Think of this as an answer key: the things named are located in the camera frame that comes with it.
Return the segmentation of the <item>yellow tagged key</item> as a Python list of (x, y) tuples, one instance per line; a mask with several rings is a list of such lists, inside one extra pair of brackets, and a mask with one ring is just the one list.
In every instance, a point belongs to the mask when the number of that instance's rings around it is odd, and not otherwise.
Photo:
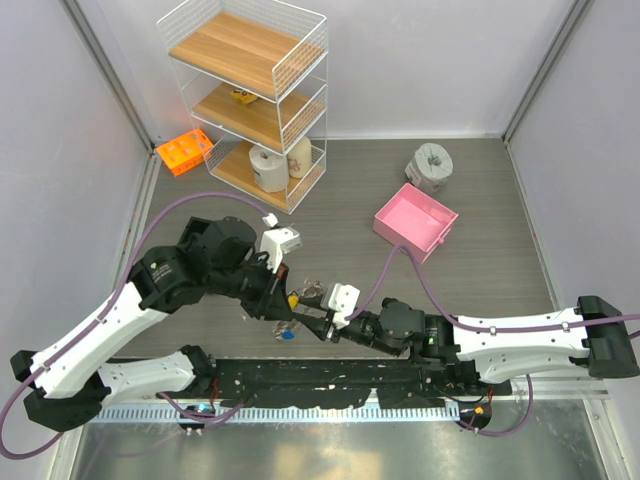
[(288, 305), (291, 309), (295, 309), (299, 304), (299, 296), (296, 294), (290, 294), (287, 297)]

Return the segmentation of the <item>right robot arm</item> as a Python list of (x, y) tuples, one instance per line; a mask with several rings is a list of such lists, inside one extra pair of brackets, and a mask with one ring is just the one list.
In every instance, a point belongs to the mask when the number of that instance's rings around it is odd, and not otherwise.
[(581, 296), (573, 308), (509, 318), (446, 318), (387, 298), (380, 312), (363, 311), (342, 328), (329, 312), (296, 319), (322, 341), (348, 340), (390, 356), (406, 355), (466, 394), (554, 370), (583, 369), (597, 379), (639, 374), (620, 311), (598, 296)]

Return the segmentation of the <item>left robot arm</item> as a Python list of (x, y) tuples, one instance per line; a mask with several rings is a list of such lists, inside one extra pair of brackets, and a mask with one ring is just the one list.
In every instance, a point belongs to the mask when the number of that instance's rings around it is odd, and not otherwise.
[[(118, 299), (107, 300), (48, 349), (21, 350), (12, 357), (19, 381), (43, 367), (23, 400), (28, 418), (66, 432), (115, 403), (157, 393), (207, 395), (215, 368), (197, 346), (152, 360), (119, 363), (113, 356), (144, 330), (206, 295), (237, 299), (248, 316), (259, 320), (292, 319), (283, 258), (300, 245), (300, 234), (291, 227), (258, 235), (235, 217), (190, 218), (176, 245), (153, 247), (134, 263)], [(64, 355), (44, 367), (59, 350)]]

